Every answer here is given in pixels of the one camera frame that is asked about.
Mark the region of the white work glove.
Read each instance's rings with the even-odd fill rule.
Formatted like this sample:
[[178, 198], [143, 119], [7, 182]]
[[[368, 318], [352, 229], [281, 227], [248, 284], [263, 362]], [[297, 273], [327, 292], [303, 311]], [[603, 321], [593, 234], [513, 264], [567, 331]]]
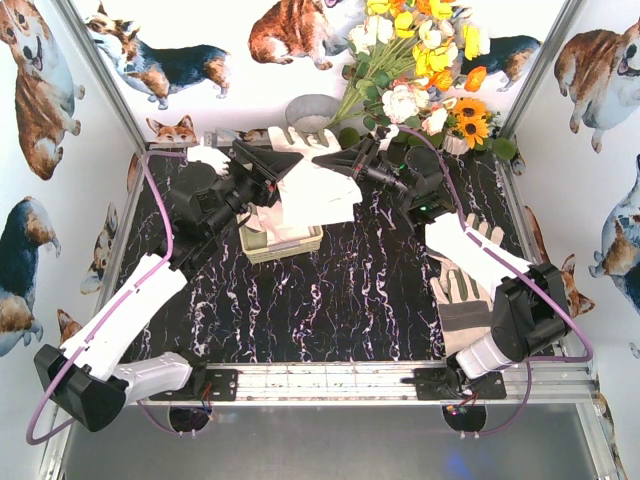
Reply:
[[300, 153], [303, 159], [278, 182], [287, 226], [325, 226], [354, 220], [354, 206], [362, 201], [355, 180], [313, 163], [317, 156], [341, 150], [334, 134], [322, 130], [317, 136], [301, 137], [294, 128], [268, 129], [272, 149]]

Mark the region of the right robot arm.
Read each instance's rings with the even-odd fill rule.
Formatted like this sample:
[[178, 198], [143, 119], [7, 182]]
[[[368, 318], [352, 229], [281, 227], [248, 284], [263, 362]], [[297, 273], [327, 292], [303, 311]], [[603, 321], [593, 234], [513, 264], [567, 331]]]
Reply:
[[372, 138], [337, 153], [314, 158], [319, 167], [354, 180], [395, 188], [400, 212], [443, 270], [440, 305], [443, 326], [482, 328], [450, 354], [468, 379], [524, 362], [571, 331], [562, 274], [553, 264], [533, 264], [500, 247], [493, 231], [462, 217], [442, 188], [452, 184], [439, 154], [413, 147], [400, 166], [388, 163]]

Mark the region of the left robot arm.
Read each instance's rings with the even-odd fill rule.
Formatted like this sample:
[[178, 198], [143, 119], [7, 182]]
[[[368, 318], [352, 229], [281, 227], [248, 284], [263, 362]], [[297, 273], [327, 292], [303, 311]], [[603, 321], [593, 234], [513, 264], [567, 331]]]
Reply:
[[120, 360], [154, 315], [211, 259], [236, 228], [237, 216], [250, 205], [273, 205], [278, 182], [303, 158], [242, 141], [234, 141], [232, 149], [225, 176], [206, 162], [187, 164], [171, 183], [173, 208], [156, 201], [164, 238], [80, 331], [35, 355], [44, 398], [88, 431], [104, 429], [132, 403], [162, 394], [193, 398], [203, 388], [206, 366], [186, 351], [127, 364]]

